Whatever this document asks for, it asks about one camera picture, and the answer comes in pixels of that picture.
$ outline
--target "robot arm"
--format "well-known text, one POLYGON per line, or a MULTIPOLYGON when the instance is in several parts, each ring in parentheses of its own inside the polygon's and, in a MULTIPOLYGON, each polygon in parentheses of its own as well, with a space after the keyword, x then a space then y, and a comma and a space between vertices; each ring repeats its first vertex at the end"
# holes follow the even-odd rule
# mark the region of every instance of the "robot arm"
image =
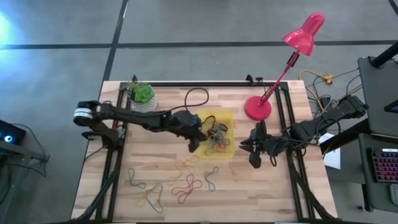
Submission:
POLYGON ((75 110, 73 122, 79 126, 91 128, 100 135, 107 146, 119 144, 119 132, 108 128, 102 121, 113 119, 142 126, 152 132, 168 131, 177 137, 190 140, 189 151, 194 152, 200 141, 207 136, 200 131, 201 120, 189 111, 180 110, 174 114, 171 111, 153 111, 141 113, 129 109, 112 106, 110 103, 98 101, 81 101, 75 110))
POLYGON ((323 115, 311 121, 295 123, 287 130, 282 130, 282 136, 267 134, 264 121, 256 124, 251 130, 247 140, 241 142, 241 149, 250 152, 249 162, 254 168, 260 168, 260 152, 267 152, 274 157, 286 151, 288 146, 292 150, 305 148, 313 137, 324 133, 327 128, 341 119, 360 118, 365 115, 367 105, 363 104, 356 96, 348 96, 335 108, 328 110, 323 115))

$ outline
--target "wooden table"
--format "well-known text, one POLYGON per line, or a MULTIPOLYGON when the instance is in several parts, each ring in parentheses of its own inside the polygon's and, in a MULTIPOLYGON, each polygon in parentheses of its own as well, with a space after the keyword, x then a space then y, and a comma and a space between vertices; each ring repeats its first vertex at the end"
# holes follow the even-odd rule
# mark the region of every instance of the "wooden table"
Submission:
MULTIPOLYGON (((296 122, 311 119, 312 114, 307 100, 307 93, 302 81, 287 81, 294 107, 296 122)), ((110 100, 116 104, 120 82, 104 82, 100 101, 110 100)), ((154 87, 159 98, 158 110, 170 109, 183 104, 190 87, 154 87)), ((184 171, 175 185, 169 186, 167 179, 178 175, 174 164, 179 159, 193 156, 188 152, 187 141, 176 138, 170 133, 152 133, 140 126, 130 124, 126 134, 118 196, 116 199, 115 222, 287 222, 297 221, 292 198, 289 170, 285 154, 277 156, 277 167, 272 167, 267 154, 262 155, 262 166, 254 169, 248 162, 249 153, 240 149, 239 143, 248 138, 255 121, 244 113, 243 105, 252 95, 262 95, 263 87, 207 87, 210 100, 208 108, 228 108, 234 116, 235 156, 225 160, 199 160, 194 163, 195 178, 203 182, 203 187, 195 189, 185 203, 177 202, 177 196, 171 193, 174 187, 187 186, 184 171), (214 166, 220 171, 209 177, 216 185, 210 192, 204 181, 206 172, 214 166), (134 183, 145 182, 146 189, 155 184, 162 184, 164 191, 161 204, 163 213, 156 213, 148 204, 136 205, 144 190, 130 186, 128 168, 134 168, 134 183)), ((193 91, 188 97, 188 104, 201 103, 206 99, 204 92, 193 91)), ((280 135, 280 121, 275 96, 270 98, 272 113, 266 119, 267 131, 280 135)), ((198 108, 190 108, 192 113, 198 108)), ((101 146, 99 141, 90 142, 87 154, 101 146)), ((101 184, 106 150, 89 158, 83 167, 80 184, 76 195, 72 218, 78 217, 98 193, 101 184)), ((330 190, 325 166, 318 147, 308 147, 304 157, 308 182, 312 192, 326 210, 336 216, 335 204, 330 190)), ((304 214, 307 213, 305 200, 300 193, 304 214)))

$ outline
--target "lamp shade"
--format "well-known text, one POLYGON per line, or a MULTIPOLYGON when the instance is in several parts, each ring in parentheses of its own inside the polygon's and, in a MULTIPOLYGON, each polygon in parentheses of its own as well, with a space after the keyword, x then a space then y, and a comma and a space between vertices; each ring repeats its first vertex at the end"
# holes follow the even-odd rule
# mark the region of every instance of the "lamp shade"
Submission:
POLYGON ((300 29, 288 33, 283 40, 301 53, 310 56, 313 49, 313 36, 321 28, 324 21, 325 16, 319 12, 314 12, 300 29))

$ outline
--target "red lamp base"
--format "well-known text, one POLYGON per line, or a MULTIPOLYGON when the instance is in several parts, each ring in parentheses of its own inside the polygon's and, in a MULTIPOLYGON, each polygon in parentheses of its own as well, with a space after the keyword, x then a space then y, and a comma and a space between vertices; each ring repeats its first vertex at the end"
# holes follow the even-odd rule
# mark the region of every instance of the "red lamp base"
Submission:
POLYGON ((246 115, 256 121, 266 119, 271 114, 272 108, 268 100, 262 106, 259 106, 260 101, 261 96, 252 96, 244 104, 246 115))

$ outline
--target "rgb keyboard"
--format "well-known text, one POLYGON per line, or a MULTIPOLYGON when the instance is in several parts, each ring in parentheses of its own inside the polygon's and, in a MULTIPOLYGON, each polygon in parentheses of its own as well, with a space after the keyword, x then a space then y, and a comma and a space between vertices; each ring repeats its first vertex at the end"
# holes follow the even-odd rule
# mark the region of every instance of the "rgb keyboard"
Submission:
POLYGON ((398 183, 398 149, 372 148, 376 182, 398 183))

